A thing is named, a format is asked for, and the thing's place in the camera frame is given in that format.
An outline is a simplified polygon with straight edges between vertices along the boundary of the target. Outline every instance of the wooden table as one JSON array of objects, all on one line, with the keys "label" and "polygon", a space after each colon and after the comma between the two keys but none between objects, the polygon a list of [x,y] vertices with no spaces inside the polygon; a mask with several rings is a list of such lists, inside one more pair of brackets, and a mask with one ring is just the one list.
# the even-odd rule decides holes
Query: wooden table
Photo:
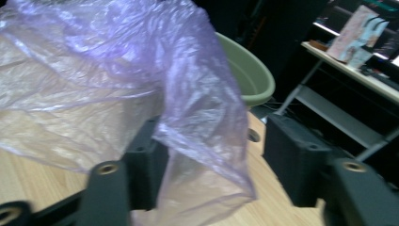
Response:
[{"label": "wooden table", "polygon": [[[248,165],[259,199],[213,226],[320,226],[321,208],[293,207],[275,174],[263,161],[264,125],[248,115],[250,128],[261,136],[248,143]],[[35,211],[58,202],[85,186],[86,175],[45,166],[0,150],[0,203],[29,200]]]}]

